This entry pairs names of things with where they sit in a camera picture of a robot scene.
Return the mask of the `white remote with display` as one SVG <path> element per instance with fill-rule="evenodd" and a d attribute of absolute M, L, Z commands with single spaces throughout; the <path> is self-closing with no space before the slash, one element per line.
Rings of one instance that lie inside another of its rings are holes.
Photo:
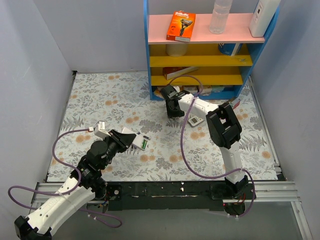
<path fill-rule="evenodd" d="M 135 146 L 137 149 L 142 150 L 142 151 L 145 151 L 147 149 L 148 142 L 149 142 L 150 139 L 147 138 L 146 136 L 144 136 L 144 135 L 142 135 L 141 133 L 138 133 L 138 132 L 133 132 L 132 130 L 130 130 L 127 127 L 124 127 L 121 132 L 123 134 L 134 134 L 135 135 L 135 138 L 134 138 L 134 140 L 132 142 L 132 145 Z M 143 140 L 147 141 L 147 145 L 146 145 L 145 149 L 141 148 Z"/>

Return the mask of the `green battery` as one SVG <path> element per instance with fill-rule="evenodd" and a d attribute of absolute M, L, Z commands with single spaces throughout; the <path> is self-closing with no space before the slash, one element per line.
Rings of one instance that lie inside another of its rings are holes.
<path fill-rule="evenodd" d="M 147 142 L 145 139 L 142 141 L 142 143 L 141 143 L 141 148 L 142 148 L 143 150 L 146 149 L 147 143 L 148 143 L 148 142 Z"/>

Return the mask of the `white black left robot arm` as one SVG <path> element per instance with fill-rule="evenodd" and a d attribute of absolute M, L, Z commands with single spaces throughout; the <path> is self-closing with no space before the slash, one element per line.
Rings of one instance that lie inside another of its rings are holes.
<path fill-rule="evenodd" d="M 121 133 L 112 129 L 86 128 L 100 139 L 95 141 L 80 159 L 70 176 L 56 192 L 36 194 L 48 196 L 39 208 L 14 221 L 16 235 L 21 240 L 50 240 L 58 228 L 87 202 L 101 200 L 107 195 L 107 183 L 102 178 L 104 170 L 118 153 L 125 152 L 136 138 L 135 133 Z"/>

